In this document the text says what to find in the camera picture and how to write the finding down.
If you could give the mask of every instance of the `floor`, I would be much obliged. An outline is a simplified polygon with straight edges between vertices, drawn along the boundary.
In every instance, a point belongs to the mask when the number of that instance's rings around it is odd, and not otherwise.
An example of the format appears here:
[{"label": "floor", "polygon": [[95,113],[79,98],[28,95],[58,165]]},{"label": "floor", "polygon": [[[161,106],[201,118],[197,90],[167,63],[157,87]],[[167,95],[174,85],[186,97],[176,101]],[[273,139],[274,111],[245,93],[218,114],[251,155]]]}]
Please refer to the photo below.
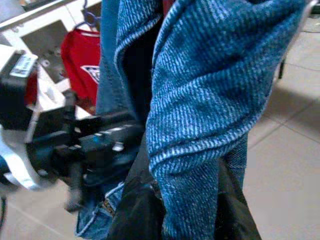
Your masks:
[{"label": "floor", "polygon": [[[320,20],[309,19],[309,31]],[[320,35],[302,33],[264,116],[249,134],[244,182],[263,240],[320,240]],[[67,189],[22,190],[8,201],[1,240],[75,240]]]}]

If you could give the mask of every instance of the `blue hanger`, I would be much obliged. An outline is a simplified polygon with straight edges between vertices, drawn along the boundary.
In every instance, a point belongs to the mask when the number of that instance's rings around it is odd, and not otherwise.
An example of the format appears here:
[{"label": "blue hanger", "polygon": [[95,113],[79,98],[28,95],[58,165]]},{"label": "blue hanger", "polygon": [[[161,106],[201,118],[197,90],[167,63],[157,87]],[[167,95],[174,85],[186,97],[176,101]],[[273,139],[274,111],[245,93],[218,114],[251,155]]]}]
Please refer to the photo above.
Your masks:
[{"label": "blue hanger", "polygon": [[83,16],[84,16],[84,21],[77,24],[74,29],[79,28],[80,26],[87,24],[90,28],[94,28],[97,26],[97,24],[100,22],[101,17],[94,15],[92,12],[89,12],[87,9],[88,5],[88,0],[84,0],[84,5],[83,5]]}]

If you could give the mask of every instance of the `jeans pocket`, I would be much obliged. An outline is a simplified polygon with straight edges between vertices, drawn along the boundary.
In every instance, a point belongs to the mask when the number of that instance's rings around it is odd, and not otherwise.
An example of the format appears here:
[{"label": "jeans pocket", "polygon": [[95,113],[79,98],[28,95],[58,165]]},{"label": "jeans pocket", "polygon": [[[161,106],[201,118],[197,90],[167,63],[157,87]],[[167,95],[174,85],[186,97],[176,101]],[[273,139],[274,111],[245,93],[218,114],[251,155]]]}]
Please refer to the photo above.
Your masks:
[{"label": "jeans pocket", "polygon": [[78,214],[75,235],[84,239],[104,240],[108,236],[114,212],[121,200],[124,184],[105,194],[105,201],[83,208]]}]

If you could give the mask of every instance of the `denim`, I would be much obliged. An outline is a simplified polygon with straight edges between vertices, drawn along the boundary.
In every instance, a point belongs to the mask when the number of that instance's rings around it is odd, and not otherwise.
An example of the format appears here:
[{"label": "denim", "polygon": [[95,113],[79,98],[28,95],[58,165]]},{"label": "denim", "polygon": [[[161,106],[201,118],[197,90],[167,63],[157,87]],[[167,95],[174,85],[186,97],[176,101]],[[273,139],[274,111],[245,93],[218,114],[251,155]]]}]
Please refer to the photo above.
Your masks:
[{"label": "denim", "polygon": [[[163,20],[150,77],[136,79],[141,86],[152,82],[146,141],[149,170],[167,211],[162,238],[212,240],[217,159],[224,158],[242,186],[248,132],[265,109],[274,72],[297,31],[306,3],[176,0],[164,19],[161,3],[102,1],[97,111],[126,107],[144,123],[137,110],[142,103],[133,97],[137,88],[132,88],[133,71],[126,69],[130,66],[125,64],[126,54]],[[114,185],[105,182],[95,188],[88,194],[90,207],[79,214],[76,232],[101,239],[112,220],[101,206],[101,195]]]}]

